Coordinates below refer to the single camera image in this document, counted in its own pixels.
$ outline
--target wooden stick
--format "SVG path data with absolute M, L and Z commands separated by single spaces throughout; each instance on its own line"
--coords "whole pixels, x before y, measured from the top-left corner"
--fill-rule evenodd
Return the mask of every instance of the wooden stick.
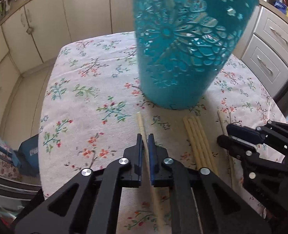
M 200 146 L 200 143 L 199 143 L 199 138 L 197 136 L 197 133 L 196 133 L 196 130 L 195 130 L 195 126 L 194 126 L 194 123 L 193 123 L 193 120 L 191 118 L 188 119 L 188 122 L 190 124 L 190 127 L 192 129 L 192 132 L 193 132 L 193 136 L 196 140 L 196 144 L 197 144 L 197 151 L 199 152 L 199 156 L 200 156 L 200 160 L 201 160 L 201 166 L 202 167 L 206 167 L 206 159 L 204 158 L 204 154 L 203 154 L 203 151 L 201 149 L 201 146 Z
M 222 113 L 221 113 L 220 110 L 218 110 L 218 116 L 219 116 L 219 120 L 220 120 L 220 124 L 221 124 L 221 127 L 222 127 L 223 134 L 228 136 L 228 133 L 227 133 L 227 130 L 226 130 L 226 126 L 224 125 L 224 121 L 222 119 Z M 234 189 L 234 185 L 236 184 L 234 160 L 233 160 L 233 157 L 229 155 L 228 151 L 227 151 L 227 155 L 228 155 L 229 167 L 231 169 L 232 189 Z
M 217 168 L 217 165 L 215 163 L 215 160 L 214 160 L 214 157 L 212 155 L 212 151 L 210 149 L 210 145 L 209 145 L 209 142 L 208 142 L 208 138 L 204 132 L 204 129 L 202 127 L 202 124 L 200 122 L 200 119 L 198 117 L 195 118 L 197 123 L 198 123 L 198 126 L 199 126 L 199 129 L 200 129 L 200 132 L 201 132 L 201 135 L 203 137 L 203 140 L 204 140 L 204 143 L 206 145 L 206 148 L 208 150 L 208 155 L 209 155 L 209 158 L 210 158 L 210 162 L 212 164 L 212 168 L 213 168 L 213 172 L 215 173 L 215 175 L 219 176 L 219 172 L 218 172 L 218 168 Z
M 196 167 L 197 167 L 197 170 L 199 170 L 202 167 L 202 165 L 201 165 L 201 161 L 200 161 L 199 152 L 197 151 L 196 143 L 195 143 L 195 140 L 193 137 L 193 132 L 192 132 L 192 129 L 190 128 L 190 125 L 187 121 L 187 117 L 184 117 L 183 121 L 184 121 L 185 128 L 186 128 L 186 131 L 187 131 L 187 134 L 189 137 L 189 142 L 192 145 L 192 150 L 193 150 L 193 155 L 194 155 L 194 159 L 196 162 Z
M 148 152 L 148 145 L 147 145 L 147 140 L 146 140 L 145 127 L 144 127 L 141 112 L 137 113 L 137 123 L 139 125 L 140 134 L 142 135 L 142 140 L 143 140 L 143 144 L 144 144 L 144 154 L 145 154 L 146 166 L 147 166 L 147 171 L 148 171 L 148 177 L 150 177 L 151 175 L 150 175 L 150 168 L 149 168 L 149 152 Z M 154 215 L 157 218 L 158 232 L 160 232 L 161 234 L 166 234 L 166 230 L 165 230 L 166 223 L 163 219 L 163 214 L 161 212 L 161 205 L 160 205 L 160 200 L 159 200 L 158 193 L 157 193 L 157 188 L 155 188 L 153 186 L 150 186 L 150 187 L 151 187 Z
M 195 129 L 196 129 L 197 136 L 199 138 L 199 142 L 200 142 L 203 154 L 204 154 L 204 158 L 206 159 L 206 164 L 207 164 L 206 167 L 208 167 L 210 170 L 212 170 L 214 172 L 213 167 L 212 167 L 212 163 L 211 163 L 211 159 L 210 159 L 209 154 L 208 154 L 207 147 L 204 143 L 203 136 L 200 132 L 200 129 L 199 129 L 199 126 L 198 126 L 198 123 L 197 123 L 195 116 L 192 116 L 192 120 L 193 120 Z

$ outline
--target metal screw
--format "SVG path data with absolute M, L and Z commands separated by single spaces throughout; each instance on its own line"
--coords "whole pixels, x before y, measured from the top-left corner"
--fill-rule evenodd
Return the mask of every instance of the metal screw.
M 255 173 L 249 173 L 249 178 L 250 179 L 255 179 L 256 177 L 256 174 Z
M 129 159 L 127 159 L 127 158 L 119 159 L 119 164 L 127 164 L 128 162 L 129 162 Z
M 164 163 L 165 163 L 165 164 L 173 164 L 173 159 L 171 159 L 171 158 L 165 158 L 165 159 L 164 159 Z
M 208 168 L 201 168 L 200 173 L 203 175 L 208 175 L 210 174 L 210 170 Z
M 92 173 L 92 171 L 89 168 L 85 168 L 81 171 L 81 174 L 84 176 L 89 176 L 89 175 L 91 175 L 91 173 Z

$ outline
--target blue vase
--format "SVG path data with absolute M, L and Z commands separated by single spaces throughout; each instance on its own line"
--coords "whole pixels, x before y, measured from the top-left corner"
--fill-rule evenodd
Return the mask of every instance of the blue vase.
M 197 104 L 258 0 L 133 0 L 141 88 L 155 104 Z

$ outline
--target white tablecloth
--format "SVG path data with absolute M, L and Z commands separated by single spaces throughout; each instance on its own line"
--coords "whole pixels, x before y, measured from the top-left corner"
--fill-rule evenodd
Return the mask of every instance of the white tablecloth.
M 231 185 L 225 150 L 216 143 L 222 134 L 217 110 L 224 122 L 256 127 L 268 119 L 285 118 L 251 70 L 233 55 L 198 105 L 190 110 L 159 108 L 141 92 L 134 33 L 113 34 L 71 43 L 60 51 L 42 107 L 39 164 L 45 197 L 49 197 L 79 170 L 105 168 L 135 145 L 139 132 L 136 113 L 142 112 L 147 135 L 168 150 L 170 157 L 195 168 L 182 118 L 200 116 L 220 177 Z M 282 155 L 259 146 L 263 158 L 281 161 Z M 259 213 L 262 206 L 242 187 L 242 169 L 235 162 L 238 193 Z M 155 233 L 149 181 L 122 191 L 117 233 Z M 168 189 L 159 190 L 162 212 L 170 224 Z

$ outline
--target tiled floor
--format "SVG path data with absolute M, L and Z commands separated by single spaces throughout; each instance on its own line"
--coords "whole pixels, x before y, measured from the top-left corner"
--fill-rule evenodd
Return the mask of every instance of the tiled floor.
M 27 77 L 18 86 L 6 118 L 2 139 L 13 149 L 36 135 L 45 91 L 53 65 L 45 67 Z

